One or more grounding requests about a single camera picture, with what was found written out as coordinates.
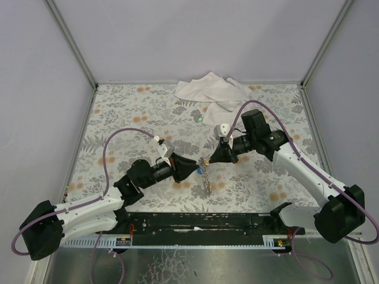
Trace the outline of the white disc with keyrings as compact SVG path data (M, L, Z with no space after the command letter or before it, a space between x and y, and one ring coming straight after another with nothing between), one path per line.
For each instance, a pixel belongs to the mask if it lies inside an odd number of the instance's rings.
M209 159L207 159L205 157L200 157L198 164L199 164L199 168L201 168L204 171L204 173L201 175L203 187L205 189L205 192L208 195L210 195L211 194L211 182L209 180L208 171L207 171L207 168L210 165Z

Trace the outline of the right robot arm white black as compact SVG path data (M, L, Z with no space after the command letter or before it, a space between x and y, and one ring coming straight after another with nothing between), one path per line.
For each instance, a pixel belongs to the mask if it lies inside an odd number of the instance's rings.
M229 124L215 127L219 144L210 163L237 163L241 154L255 151L285 169L307 189L317 206L279 206L284 225L317 230L328 242L337 243L365 222L365 196L359 186L346 186L329 176L301 153L284 131L272 131L261 111L244 112L242 122L245 134L236 138L227 137Z

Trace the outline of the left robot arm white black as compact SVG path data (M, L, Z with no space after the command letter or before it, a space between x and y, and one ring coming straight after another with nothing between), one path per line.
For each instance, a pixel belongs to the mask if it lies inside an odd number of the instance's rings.
M112 230L123 221L125 208L142 199L144 189L167 178L182 182L198 168L196 161L175 153L154 166L138 159L105 194L66 204L39 203L20 225L26 255L32 261L41 260L69 240Z

